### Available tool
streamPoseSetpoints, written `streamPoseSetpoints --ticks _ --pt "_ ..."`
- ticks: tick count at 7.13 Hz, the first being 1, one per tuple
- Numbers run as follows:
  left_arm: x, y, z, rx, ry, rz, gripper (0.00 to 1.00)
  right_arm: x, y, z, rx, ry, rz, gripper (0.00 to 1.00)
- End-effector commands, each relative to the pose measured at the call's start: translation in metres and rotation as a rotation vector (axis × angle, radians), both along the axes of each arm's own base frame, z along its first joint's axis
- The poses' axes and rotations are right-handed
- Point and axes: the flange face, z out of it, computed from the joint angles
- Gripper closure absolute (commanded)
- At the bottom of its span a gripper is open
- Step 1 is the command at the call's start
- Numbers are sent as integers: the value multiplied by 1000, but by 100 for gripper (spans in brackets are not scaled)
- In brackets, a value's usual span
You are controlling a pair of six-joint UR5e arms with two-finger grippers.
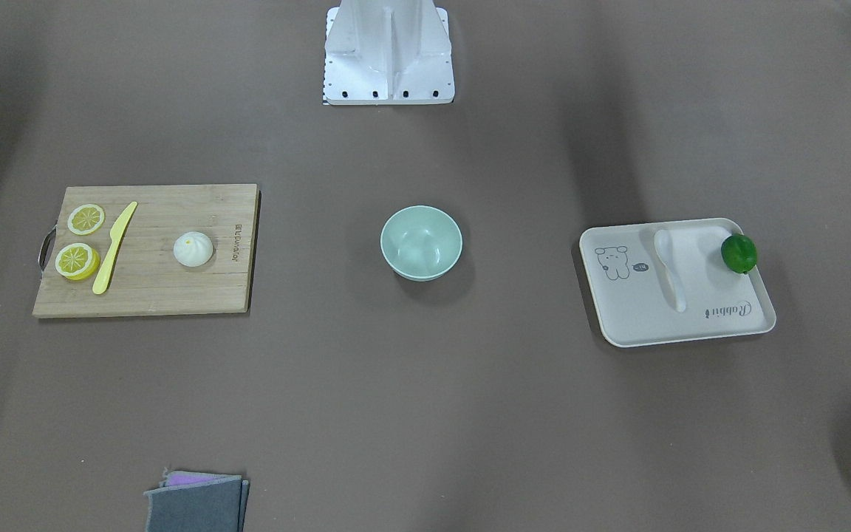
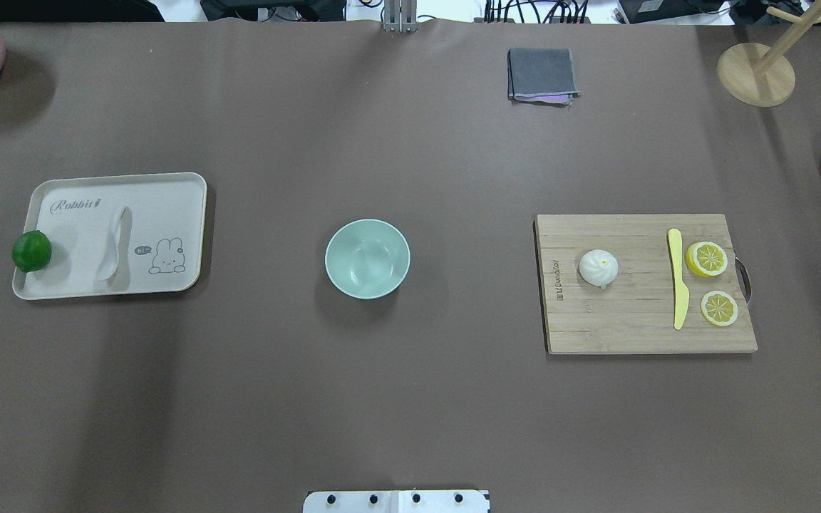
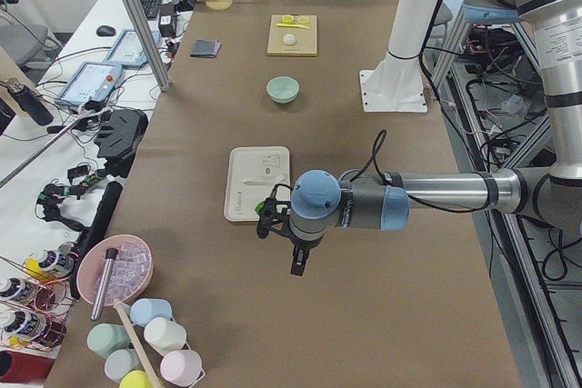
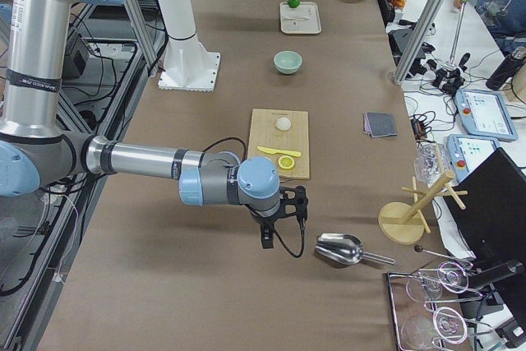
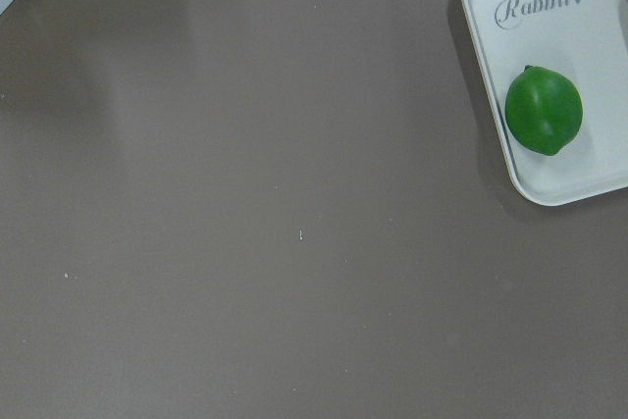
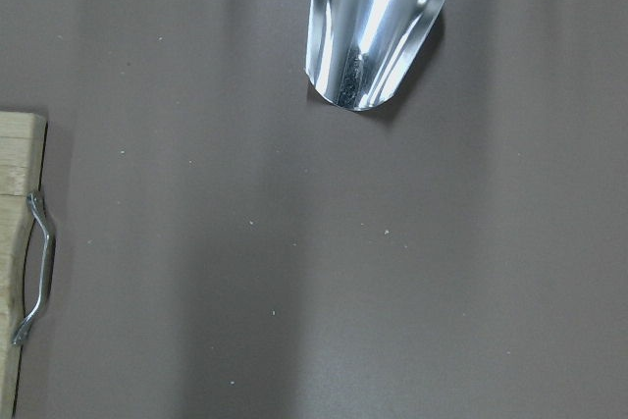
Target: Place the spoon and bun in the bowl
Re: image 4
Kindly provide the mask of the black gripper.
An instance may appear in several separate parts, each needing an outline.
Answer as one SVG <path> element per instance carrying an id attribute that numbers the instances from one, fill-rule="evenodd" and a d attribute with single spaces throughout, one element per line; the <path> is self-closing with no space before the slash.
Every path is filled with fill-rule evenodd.
<path id="1" fill-rule="evenodd" d="M 295 217 L 300 228 L 300 233 L 304 233 L 307 221 L 307 191 L 303 186 L 280 187 L 277 207 L 271 209 L 269 215 L 262 211 L 257 211 L 247 206 L 253 219 L 260 225 L 261 246 L 264 249 L 274 247 L 275 222 L 279 219 Z"/>

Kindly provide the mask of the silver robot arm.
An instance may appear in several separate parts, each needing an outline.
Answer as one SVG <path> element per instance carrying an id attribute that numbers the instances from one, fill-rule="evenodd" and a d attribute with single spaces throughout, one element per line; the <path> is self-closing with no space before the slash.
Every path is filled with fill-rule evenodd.
<path id="1" fill-rule="evenodd" d="M 270 248 L 277 220 L 307 221 L 304 187 L 283 187 L 267 158 L 222 151 L 129 145 L 68 132 L 56 123 L 70 11 L 77 2 L 120 5 L 126 0 L 13 0 L 1 116 L 1 193 L 35 192 L 78 173 L 141 174 L 178 182 L 188 205 L 245 206 Z"/>

